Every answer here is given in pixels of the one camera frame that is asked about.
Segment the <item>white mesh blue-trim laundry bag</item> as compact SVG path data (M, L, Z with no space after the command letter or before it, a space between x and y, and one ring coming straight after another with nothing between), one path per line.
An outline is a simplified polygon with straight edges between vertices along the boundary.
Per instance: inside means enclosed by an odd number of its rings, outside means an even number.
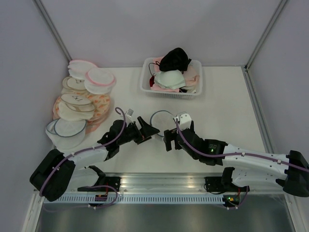
M174 115L167 110L159 110L154 112L150 117L150 125L160 130L158 137L164 137L164 131L174 129Z

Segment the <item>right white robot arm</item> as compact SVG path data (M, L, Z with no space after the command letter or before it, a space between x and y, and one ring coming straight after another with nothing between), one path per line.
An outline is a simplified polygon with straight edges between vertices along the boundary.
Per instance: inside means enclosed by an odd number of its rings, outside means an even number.
M180 130L176 127L164 131L166 150L171 144L184 150L192 159L208 166L223 166L221 187L231 191L235 187L282 188L285 193L297 197L309 195L309 164L295 150L288 154L258 153L241 149L224 141L200 138L194 125Z

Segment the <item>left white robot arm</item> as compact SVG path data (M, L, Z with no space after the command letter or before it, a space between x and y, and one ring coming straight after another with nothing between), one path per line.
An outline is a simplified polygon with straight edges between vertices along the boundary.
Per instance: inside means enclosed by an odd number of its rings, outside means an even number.
M121 145L131 141L139 145L160 132L142 117L138 123L116 120L94 146L69 155L56 148L50 150L30 176L30 183L50 202L72 189L105 192L106 174L95 164L113 158Z

